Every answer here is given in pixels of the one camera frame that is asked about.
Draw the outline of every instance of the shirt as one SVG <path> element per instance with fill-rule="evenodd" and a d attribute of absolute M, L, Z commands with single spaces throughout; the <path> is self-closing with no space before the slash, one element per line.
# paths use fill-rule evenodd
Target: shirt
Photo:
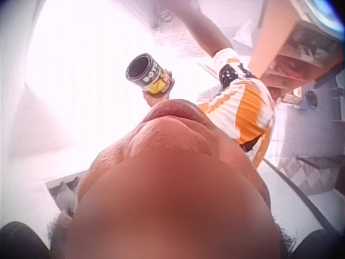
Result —
<path fill-rule="evenodd" d="M 240 62 L 235 50 L 223 49 L 213 61 L 220 90 L 210 98 L 200 99 L 197 105 L 242 147 L 257 168 L 270 143 L 274 101 L 267 87 Z"/>

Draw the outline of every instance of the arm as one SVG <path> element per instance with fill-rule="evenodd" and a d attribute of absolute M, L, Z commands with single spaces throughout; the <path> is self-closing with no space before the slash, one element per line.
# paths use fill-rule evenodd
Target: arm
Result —
<path fill-rule="evenodd" d="M 172 12 L 181 19 L 200 47 L 211 57 L 220 50 L 233 48 L 217 25 L 190 4 L 173 8 Z"/>

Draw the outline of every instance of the lips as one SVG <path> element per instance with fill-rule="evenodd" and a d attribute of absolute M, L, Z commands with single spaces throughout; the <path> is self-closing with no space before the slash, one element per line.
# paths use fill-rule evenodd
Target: lips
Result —
<path fill-rule="evenodd" d="M 204 126 L 208 125 L 208 120 L 204 114 L 200 114 L 194 105 L 185 100 L 168 100 L 157 104 L 144 118 L 143 123 L 165 116 L 174 116 L 183 119 L 196 121 Z"/>

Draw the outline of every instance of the paint can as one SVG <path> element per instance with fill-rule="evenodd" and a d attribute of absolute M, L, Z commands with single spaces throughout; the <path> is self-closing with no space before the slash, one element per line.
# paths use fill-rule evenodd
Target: paint can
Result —
<path fill-rule="evenodd" d="M 126 78 L 153 97 L 165 95 L 171 87 L 171 76 L 147 53 L 133 59 L 127 67 Z"/>

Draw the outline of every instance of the person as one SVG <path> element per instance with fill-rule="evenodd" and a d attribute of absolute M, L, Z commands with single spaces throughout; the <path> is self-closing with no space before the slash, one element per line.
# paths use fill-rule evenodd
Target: person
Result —
<path fill-rule="evenodd" d="M 268 89 L 190 1 L 156 1 L 214 59 L 221 90 L 197 104 L 143 94 L 149 114 L 78 184 L 66 258 L 285 258 L 256 170 L 274 125 Z"/>

